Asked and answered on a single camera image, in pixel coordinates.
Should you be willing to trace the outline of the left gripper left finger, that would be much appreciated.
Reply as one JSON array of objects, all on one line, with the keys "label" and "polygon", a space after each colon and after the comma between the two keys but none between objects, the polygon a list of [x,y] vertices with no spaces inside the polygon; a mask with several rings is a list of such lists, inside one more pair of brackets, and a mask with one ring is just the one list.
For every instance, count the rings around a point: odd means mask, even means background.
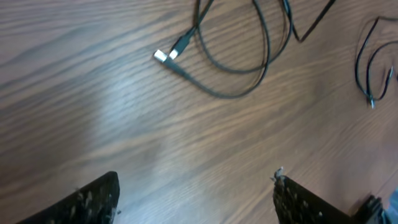
[{"label": "left gripper left finger", "polygon": [[18,224],[113,224],[119,196],[118,173],[109,171]]}]

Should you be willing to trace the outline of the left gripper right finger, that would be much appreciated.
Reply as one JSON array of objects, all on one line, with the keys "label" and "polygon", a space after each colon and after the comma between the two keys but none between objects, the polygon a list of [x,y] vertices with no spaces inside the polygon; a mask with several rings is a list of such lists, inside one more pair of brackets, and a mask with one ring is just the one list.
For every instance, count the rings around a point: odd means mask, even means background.
[{"label": "left gripper right finger", "polygon": [[354,220],[285,175],[274,177],[273,202],[280,224],[349,224]]}]

